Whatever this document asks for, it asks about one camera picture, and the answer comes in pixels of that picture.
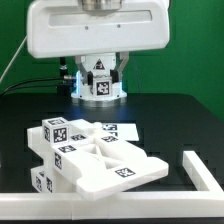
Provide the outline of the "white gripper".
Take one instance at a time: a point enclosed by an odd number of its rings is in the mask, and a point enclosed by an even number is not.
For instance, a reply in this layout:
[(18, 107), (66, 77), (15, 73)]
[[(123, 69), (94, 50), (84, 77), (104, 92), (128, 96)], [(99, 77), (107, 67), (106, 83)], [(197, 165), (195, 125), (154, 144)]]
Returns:
[(34, 0), (27, 46), (35, 58), (76, 56), (83, 85), (93, 85), (89, 54), (115, 54), (112, 83), (122, 80), (129, 51), (163, 48), (170, 39), (168, 0), (121, 0), (116, 10), (84, 9), (82, 0)]

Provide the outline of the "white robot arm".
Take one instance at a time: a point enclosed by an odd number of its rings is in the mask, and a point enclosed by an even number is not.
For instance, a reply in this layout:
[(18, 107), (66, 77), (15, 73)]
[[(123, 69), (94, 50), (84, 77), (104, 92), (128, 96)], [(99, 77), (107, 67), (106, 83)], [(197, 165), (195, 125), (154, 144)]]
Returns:
[(122, 102), (122, 71), (133, 51), (165, 47), (170, 0), (34, 0), (27, 46), (35, 58), (73, 56), (74, 101), (104, 107)]

